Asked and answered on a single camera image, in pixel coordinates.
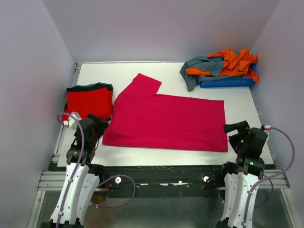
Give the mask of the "crimson pink t-shirt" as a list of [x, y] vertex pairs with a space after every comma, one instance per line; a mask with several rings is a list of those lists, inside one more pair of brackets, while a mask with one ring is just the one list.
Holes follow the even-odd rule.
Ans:
[[158, 94], [161, 82], [138, 74], [118, 95], [107, 146], [227, 152], [223, 100]]

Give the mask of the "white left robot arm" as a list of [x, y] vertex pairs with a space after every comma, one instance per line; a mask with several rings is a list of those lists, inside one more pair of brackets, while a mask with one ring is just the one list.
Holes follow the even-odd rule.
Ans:
[[105, 183], [101, 165], [92, 165], [99, 140], [109, 126], [107, 119], [89, 114], [78, 119], [68, 115], [69, 127], [75, 129], [74, 140], [66, 153], [64, 184], [48, 222], [42, 228], [82, 228], [84, 217], [96, 188]]

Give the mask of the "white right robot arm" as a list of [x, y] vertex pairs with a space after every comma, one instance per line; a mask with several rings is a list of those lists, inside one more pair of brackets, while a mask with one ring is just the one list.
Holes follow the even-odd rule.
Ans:
[[222, 165], [218, 180], [225, 186], [224, 209], [217, 228], [251, 228], [259, 188], [264, 176], [265, 163], [260, 155], [268, 135], [259, 128], [251, 128], [247, 121], [225, 124], [225, 133], [237, 155], [235, 162]]

